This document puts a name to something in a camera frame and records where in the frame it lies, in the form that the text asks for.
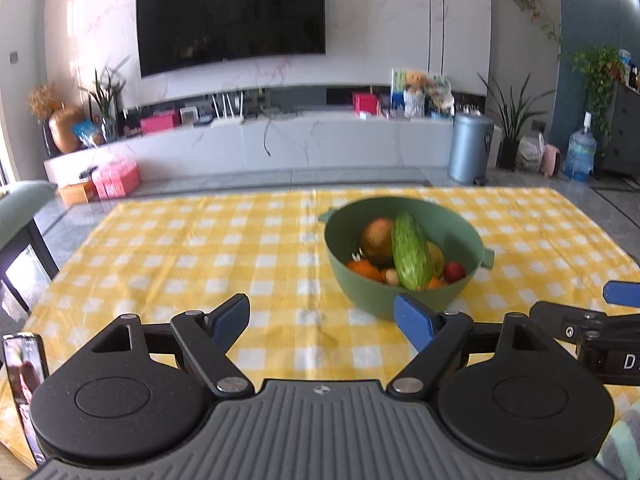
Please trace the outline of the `orange tangerine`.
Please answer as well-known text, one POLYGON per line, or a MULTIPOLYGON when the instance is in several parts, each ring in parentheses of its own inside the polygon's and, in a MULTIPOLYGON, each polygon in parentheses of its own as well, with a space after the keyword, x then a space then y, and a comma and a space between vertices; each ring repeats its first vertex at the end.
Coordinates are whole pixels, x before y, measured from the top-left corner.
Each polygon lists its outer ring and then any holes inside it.
POLYGON ((426 285, 427 289, 436 289, 436 288, 442 288, 444 286, 446 286, 447 283, 445 281, 443 281, 441 278, 438 278, 437 276, 433 276, 431 278, 431 281, 428 282, 428 284, 426 285))

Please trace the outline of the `brown longan fruit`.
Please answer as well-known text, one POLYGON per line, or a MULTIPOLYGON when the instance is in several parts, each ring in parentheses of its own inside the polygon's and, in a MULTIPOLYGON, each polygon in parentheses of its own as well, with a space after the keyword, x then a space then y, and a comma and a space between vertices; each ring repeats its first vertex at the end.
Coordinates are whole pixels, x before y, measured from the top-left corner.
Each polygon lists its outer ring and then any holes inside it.
POLYGON ((394 268, 386 269, 382 272, 384 283, 390 286, 399 286, 400 279, 397 271, 394 268))

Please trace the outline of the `red cherry tomato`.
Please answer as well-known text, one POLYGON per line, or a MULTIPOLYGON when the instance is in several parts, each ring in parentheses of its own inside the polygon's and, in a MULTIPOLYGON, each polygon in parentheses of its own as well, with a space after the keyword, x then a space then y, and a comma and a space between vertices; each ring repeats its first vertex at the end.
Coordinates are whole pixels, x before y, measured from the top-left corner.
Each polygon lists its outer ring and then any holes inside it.
POLYGON ((466 277, 466 271, 461 263, 450 261, 444 265, 442 270, 442 277, 448 284, 454 284, 463 280, 466 277))

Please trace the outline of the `large yellow-green pear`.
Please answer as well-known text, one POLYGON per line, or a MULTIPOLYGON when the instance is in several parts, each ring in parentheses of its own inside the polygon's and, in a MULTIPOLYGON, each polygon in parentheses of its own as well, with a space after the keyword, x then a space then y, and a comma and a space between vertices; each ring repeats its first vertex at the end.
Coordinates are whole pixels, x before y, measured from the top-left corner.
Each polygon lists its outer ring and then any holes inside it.
POLYGON ((436 278, 441 278, 446 263, 445 256, 442 250, 430 240, 426 242, 426 246, 433 266, 433 275, 436 276, 436 278))

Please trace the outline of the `green bitter gourd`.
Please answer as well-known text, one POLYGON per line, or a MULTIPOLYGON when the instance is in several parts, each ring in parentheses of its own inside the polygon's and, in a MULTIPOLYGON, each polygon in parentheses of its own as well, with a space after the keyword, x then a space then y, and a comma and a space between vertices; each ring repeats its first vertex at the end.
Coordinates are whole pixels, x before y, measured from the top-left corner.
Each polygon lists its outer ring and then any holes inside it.
POLYGON ((406 289, 424 289, 433 277, 433 263, 426 238, 408 212, 398 214, 392 229, 392 249, 400 284, 406 289))

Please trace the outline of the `large orange persimmon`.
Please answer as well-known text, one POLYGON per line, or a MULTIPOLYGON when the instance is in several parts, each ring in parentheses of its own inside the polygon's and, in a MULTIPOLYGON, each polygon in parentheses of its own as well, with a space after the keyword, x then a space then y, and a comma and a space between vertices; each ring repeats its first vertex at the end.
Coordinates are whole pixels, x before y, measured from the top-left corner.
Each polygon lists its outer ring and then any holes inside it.
POLYGON ((349 270, 355 272, 363 278, 367 278, 368 280, 376 281, 379 283, 384 282, 382 272, 366 259, 349 260, 349 262, 346 263, 346 266, 349 268, 349 270))

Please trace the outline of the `reddish yellow apple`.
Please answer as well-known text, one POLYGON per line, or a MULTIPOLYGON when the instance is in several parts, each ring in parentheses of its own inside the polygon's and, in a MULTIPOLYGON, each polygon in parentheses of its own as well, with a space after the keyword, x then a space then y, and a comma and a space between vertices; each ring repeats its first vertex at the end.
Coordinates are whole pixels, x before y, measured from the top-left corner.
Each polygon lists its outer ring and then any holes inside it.
POLYGON ((393 263, 392 231, 394 220, 377 218, 372 220, 360 234, 360 249, 364 258, 379 268, 393 263))

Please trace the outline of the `green colander bowl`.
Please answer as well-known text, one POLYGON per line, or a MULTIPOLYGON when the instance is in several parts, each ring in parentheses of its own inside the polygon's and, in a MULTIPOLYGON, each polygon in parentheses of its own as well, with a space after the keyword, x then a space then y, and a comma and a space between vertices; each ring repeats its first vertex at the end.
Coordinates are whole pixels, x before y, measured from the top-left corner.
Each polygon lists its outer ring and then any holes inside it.
POLYGON ((324 223, 330 265, 341 290, 356 307, 385 321, 393 318, 393 301, 400 294, 413 296, 432 310, 441 311, 461 295, 477 270, 494 267, 495 252, 484 245, 469 222, 460 214, 426 200, 374 196, 329 210, 320 220, 324 223), (376 220, 394 220, 398 214, 410 214, 425 237, 442 250, 446 263, 461 264, 465 276, 442 287, 409 290, 357 273, 352 264, 355 258, 368 258, 362 246, 366 227, 376 220))

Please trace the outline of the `dark grey drawer cabinet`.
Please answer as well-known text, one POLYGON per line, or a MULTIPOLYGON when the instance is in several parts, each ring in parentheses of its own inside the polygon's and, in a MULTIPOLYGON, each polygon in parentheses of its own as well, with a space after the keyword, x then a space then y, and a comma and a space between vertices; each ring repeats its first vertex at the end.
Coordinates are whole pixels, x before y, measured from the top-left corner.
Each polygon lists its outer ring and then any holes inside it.
POLYGON ((638 177, 640 156, 640 96, 616 84, 603 170, 638 177))

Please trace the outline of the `blue water jug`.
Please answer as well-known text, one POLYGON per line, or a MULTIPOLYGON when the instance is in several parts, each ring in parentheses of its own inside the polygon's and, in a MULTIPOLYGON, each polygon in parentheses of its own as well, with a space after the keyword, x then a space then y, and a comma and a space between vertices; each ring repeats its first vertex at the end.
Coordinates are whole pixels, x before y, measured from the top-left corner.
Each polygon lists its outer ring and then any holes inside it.
POLYGON ((570 180, 582 183, 586 183, 592 173, 598 147, 591 131, 591 118, 592 114, 585 112, 582 128, 570 135, 563 166, 563 172, 570 180))

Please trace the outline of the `white marble tv cabinet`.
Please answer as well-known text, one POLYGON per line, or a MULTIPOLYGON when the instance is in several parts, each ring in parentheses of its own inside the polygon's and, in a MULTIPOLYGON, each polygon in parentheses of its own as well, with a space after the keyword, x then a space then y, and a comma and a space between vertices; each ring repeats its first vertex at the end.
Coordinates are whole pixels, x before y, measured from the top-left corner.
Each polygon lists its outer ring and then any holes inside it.
POLYGON ((50 182, 118 160, 138 165, 143 182, 297 169, 448 166, 454 122, 367 118, 314 112, 182 126, 58 156, 44 163, 50 182))

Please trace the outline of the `orange cardboard box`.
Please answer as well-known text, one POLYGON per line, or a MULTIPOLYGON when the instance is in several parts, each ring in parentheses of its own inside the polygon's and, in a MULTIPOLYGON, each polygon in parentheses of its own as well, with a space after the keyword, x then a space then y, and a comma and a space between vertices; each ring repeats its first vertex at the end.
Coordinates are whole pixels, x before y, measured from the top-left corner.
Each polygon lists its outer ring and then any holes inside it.
POLYGON ((99 198, 96 187, 89 179, 61 186, 58 192, 64 206, 67 208, 74 205, 88 204, 99 198))

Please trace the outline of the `pink flat box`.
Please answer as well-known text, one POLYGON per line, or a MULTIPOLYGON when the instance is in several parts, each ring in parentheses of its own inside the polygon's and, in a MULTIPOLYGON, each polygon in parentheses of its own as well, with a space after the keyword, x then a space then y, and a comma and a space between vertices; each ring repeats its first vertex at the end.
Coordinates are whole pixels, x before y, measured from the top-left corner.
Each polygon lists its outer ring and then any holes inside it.
POLYGON ((140 122, 140 128, 143 134, 152 134, 165 130, 171 130, 180 125, 180 113, 176 112, 175 110, 170 110, 167 113, 143 118, 140 122))

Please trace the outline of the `orange ceramic vase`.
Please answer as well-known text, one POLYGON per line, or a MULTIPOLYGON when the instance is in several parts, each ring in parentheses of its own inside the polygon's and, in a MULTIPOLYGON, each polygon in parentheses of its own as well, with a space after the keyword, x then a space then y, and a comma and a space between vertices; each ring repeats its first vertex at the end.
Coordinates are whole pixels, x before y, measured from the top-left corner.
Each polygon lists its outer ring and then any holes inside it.
POLYGON ((80 141, 73 126, 85 120, 84 110, 79 106, 66 106, 56 110, 49 118, 54 144, 63 154, 80 149, 80 141))

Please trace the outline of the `black wall television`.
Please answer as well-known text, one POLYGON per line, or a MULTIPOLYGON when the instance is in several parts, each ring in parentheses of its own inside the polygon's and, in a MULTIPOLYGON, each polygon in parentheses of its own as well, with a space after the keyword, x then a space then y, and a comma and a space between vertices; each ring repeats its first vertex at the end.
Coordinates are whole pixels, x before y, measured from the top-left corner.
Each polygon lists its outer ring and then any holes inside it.
POLYGON ((136 12, 143 77, 326 52, 326 0, 136 0, 136 12))

